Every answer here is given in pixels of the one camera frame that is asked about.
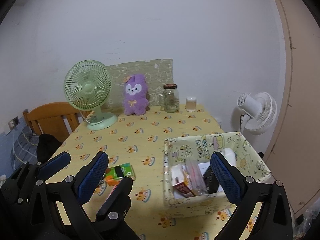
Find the small glass jar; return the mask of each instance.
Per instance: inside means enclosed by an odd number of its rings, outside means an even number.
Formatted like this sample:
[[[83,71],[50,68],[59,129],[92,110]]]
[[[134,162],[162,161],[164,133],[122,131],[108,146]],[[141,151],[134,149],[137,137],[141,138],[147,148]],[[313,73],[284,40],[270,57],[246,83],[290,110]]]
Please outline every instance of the small glass jar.
[[[186,98],[186,110],[188,112],[194,112],[197,108],[197,100],[195,97]]]
[[[176,84],[166,84],[163,88],[164,92],[160,94],[160,106],[162,106],[167,113],[179,111],[178,86]]]

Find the power cord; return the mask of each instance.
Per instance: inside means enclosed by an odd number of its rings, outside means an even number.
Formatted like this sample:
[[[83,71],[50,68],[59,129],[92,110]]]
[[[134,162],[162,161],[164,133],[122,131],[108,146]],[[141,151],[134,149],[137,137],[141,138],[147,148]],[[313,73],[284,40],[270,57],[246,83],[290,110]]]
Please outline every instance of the power cord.
[[[240,132],[242,131],[242,126],[241,126],[241,117],[243,117],[244,116],[244,114],[241,114],[241,116],[240,116]]]

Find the black lid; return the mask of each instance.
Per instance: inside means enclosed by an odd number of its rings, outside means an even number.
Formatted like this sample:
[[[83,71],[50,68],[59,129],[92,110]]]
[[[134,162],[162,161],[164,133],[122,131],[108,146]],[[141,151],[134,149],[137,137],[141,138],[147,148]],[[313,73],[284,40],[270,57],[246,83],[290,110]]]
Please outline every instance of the black lid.
[[[166,84],[163,86],[164,89],[176,89],[177,87],[176,84]]]

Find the fabric storage box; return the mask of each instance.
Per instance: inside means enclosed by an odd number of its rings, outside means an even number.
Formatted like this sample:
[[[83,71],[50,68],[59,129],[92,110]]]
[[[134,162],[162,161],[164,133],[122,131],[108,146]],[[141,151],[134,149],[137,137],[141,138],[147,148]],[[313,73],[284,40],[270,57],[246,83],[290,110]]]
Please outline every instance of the fabric storage box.
[[[184,164],[187,156],[198,163],[209,162],[214,152],[226,147],[236,153],[236,166],[243,176],[252,176],[257,182],[264,182],[271,177],[268,167],[239,132],[167,138],[164,142],[163,187],[164,205],[170,218],[206,215],[235,206],[228,201],[223,191],[176,199],[171,184],[171,166]]]

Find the yellow tablecloth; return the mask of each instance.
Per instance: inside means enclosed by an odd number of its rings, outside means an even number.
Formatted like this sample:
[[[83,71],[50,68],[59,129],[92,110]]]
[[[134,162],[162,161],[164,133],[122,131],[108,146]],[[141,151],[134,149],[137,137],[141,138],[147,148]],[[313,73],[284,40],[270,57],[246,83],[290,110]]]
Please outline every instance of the yellow tablecloth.
[[[166,138],[223,132],[215,119],[201,105],[197,105],[197,111],[193,113],[187,112],[183,105],[178,113],[173,114],[160,111],[159,106],[151,107],[142,116],[126,116],[120,109],[113,112],[119,115],[118,122],[110,128],[91,131],[86,123],[78,126],[55,153],[70,153],[69,166],[47,183],[76,175],[99,150],[105,151],[110,167],[127,162],[133,166],[136,180],[130,194],[132,206],[125,221],[141,239],[214,239],[235,208],[216,214],[169,220],[163,204],[162,169]],[[102,185],[96,189],[89,203],[84,204],[84,210],[92,221],[110,191],[111,187]],[[62,204],[58,205],[64,223],[69,224]],[[248,237],[260,207],[257,204],[241,239]]]

